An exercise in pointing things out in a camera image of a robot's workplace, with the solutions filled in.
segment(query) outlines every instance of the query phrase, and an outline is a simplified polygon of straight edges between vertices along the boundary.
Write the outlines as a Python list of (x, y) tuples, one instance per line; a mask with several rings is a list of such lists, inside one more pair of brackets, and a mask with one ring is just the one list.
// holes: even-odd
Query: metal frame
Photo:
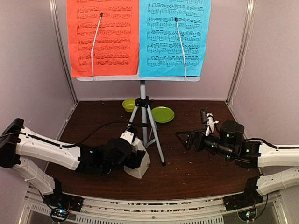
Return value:
[[(116, 224), (196, 224), (200, 221), (206, 223), (205, 220), (220, 218), (218, 223), (221, 224), (223, 215), (236, 212), (236, 210), (226, 212), (223, 203), (224, 196), (227, 195), (165, 201), (110, 200), (84, 196), (81, 212), (71, 212), (72, 216), (69, 221), (82, 224), (105, 222)], [(268, 203), (274, 203), (279, 223), (287, 224), (280, 199), (279, 192), (272, 193), (269, 195)], [(27, 223), (31, 211), (45, 215), (50, 213), (49, 208), (42, 203), (38, 191), (33, 187), (29, 187), (23, 204), (19, 224)]]
[(53, 25), (54, 25), (54, 29), (55, 29), (57, 44), (58, 44), (58, 48), (59, 48), (61, 64), (64, 69), (64, 75), (65, 75), (69, 90), (71, 92), (72, 100), (73, 100), (74, 104), (76, 104), (76, 103), (78, 103), (78, 99), (77, 99), (77, 95), (76, 95), (73, 83), (71, 81), (71, 74), (70, 74), (69, 68), (67, 66), (67, 61), (65, 58), (65, 52), (64, 52), (64, 47), (62, 44), (58, 15), (57, 15), (56, 0), (49, 0), (49, 5), (50, 5), (50, 12), (51, 12)]
[(228, 105), (232, 105), (232, 101), (235, 97), (235, 93), (237, 91), (238, 83), (241, 78), (242, 70), (244, 67), (244, 58), (246, 55), (246, 50), (247, 50), (247, 47), (249, 44), (251, 31), (252, 31), (253, 12), (254, 12), (255, 1), (256, 0), (248, 0), (248, 3), (247, 3), (247, 12), (246, 12), (246, 17), (245, 17), (245, 24), (244, 24), (242, 42), (240, 45), (239, 56), (238, 56), (237, 64), (235, 67), (232, 84), (230, 86), (230, 89), (228, 92), (228, 97), (226, 100)]

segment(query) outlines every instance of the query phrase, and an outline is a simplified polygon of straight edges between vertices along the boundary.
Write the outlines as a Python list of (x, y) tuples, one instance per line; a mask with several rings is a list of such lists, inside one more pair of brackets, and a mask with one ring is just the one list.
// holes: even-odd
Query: green bowl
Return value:
[(126, 99), (122, 102), (122, 106), (126, 112), (132, 113), (135, 107), (135, 99)]

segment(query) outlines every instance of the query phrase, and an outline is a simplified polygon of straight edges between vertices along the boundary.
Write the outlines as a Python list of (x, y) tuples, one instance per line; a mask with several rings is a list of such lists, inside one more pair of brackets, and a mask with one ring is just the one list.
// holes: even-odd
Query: white wall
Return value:
[[(48, 0), (0, 0), (0, 133), (17, 117), (56, 138), (71, 113)], [(27, 184), (0, 168), (0, 222), (14, 224)]]
[[(257, 0), (245, 67), (233, 111), (248, 137), (299, 143), (299, 1)], [(282, 191), (298, 223), (299, 187)]]
[[(212, 0), (201, 80), (197, 83), (147, 82), (147, 94), (153, 99), (225, 100), (239, 53), (246, 9), (247, 0)], [(57, 10), (69, 60), (65, 0), (57, 0)], [(73, 83), (80, 100), (117, 100), (139, 96), (139, 83), (136, 81), (80, 82), (73, 79)]]

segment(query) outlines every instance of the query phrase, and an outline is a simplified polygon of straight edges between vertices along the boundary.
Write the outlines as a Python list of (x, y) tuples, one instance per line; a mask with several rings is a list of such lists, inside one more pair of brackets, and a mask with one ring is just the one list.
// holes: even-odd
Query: white wire holder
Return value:
[(175, 17), (174, 20), (175, 20), (175, 22), (177, 24), (178, 36), (179, 36), (179, 40), (181, 42), (181, 47), (182, 47), (182, 52), (183, 52), (183, 59), (184, 59), (184, 68), (185, 68), (185, 81), (187, 82), (187, 68), (186, 68), (185, 50), (184, 50), (184, 46), (183, 46), (183, 42), (182, 42), (181, 32), (179, 31), (179, 27), (178, 27), (178, 19), (177, 19), (177, 17)]
[(91, 60), (92, 60), (92, 74), (93, 74), (93, 81), (94, 81), (94, 70), (93, 70), (93, 51), (94, 51), (94, 45), (95, 45), (95, 42), (97, 40), (97, 35), (98, 35), (98, 31), (99, 31), (99, 27), (100, 27), (100, 23), (101, 23), (101, 19), (103, 17), (103, 13), (100, 13), (100, 18), (99, 18), (99, 22), (98, 22), (98, 25), (97, 25), (97, 30), (95, 31), (95, 36), (94, 36), (94, 40), (93, 40), (93, 47), (92, 47), (92, 51), (90, 53), (90, 56), (91, 56)]

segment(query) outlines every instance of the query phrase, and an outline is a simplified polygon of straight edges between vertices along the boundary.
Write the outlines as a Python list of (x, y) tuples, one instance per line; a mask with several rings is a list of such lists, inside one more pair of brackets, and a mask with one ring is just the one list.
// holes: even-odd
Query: sheet music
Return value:
[(140, 76), (200, 76), (206, 52), (211, 0), (140, 2)]
[(72, 77), (136, 75), (139, 60), (138, 0), (67, 0)]

